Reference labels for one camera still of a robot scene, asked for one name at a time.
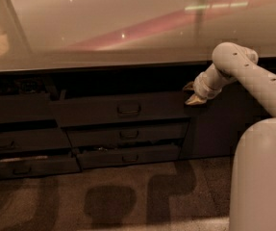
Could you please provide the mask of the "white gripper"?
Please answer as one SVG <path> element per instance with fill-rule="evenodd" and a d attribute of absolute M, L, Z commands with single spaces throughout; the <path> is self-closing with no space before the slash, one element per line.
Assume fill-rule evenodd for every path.
<path fill-rule="evenodd" d="M 194 80 L 194 82 L 188 82 L 183 87 L 183 91 L 193 91 L 194 93 L 189 99 L 185 101 L 188 106 L 202 105 L 216 98 L 222 89 L 214 90 L 206 83 L 206 74 L 204 72 L 200 73 Z"/>

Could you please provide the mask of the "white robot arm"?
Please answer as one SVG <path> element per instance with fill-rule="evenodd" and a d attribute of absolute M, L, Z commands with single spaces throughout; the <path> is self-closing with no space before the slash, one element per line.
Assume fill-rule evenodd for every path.
<path fill-rule="evenodd" d="M 258 66 L 256 51 L 222 42 L 211 66 L 185 85 L 190 106 L 206 103 L 238 81 L 270 114 L 241 136 L 233 162 L 229 231 L 276 231 L 276 74 Z"/>

